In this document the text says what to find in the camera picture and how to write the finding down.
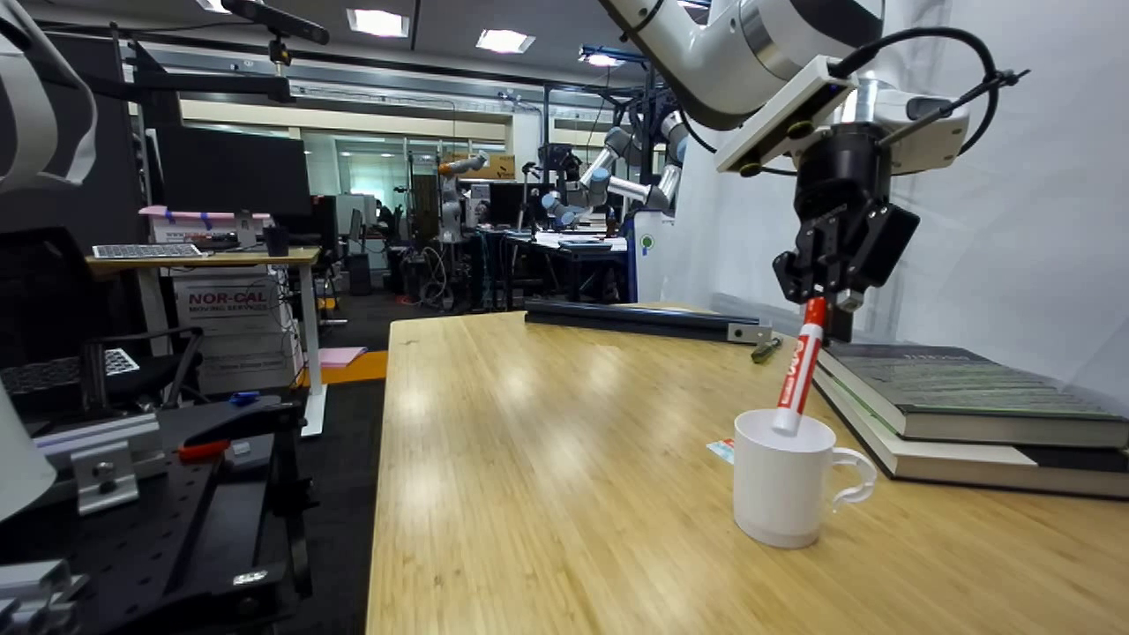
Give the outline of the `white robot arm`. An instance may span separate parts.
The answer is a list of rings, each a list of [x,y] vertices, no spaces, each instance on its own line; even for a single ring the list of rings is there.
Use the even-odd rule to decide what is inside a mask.
[[[691,122],[748,141],[812,64],[884,36],[884,0],[713,0],[694,20],[680,0],[600,0],[657,68]]]

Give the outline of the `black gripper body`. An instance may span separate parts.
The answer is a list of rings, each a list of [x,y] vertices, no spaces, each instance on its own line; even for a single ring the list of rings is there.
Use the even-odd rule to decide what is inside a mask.
[[[866,292],[903,258],[918,215],[890,202],[892,151],[872,122],[825,131],[800,151],[792,249],[773,258],[788,301]]]

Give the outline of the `grey background robot arm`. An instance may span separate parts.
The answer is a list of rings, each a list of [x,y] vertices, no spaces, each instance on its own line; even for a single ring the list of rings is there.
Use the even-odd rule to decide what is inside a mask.
[[[643,149],[643,136],[625,122],[611,127],[598,160],[539,197],[549,221],[559,228],[571,228],[590,209],[609,203],[611,197],[639,203],[643,211],[670,215],[679,203],[686,149],[686,117],[670,109],[661,120],[664,169],[657,176],[647,176],[643,163],[651,160],[651,151]]]

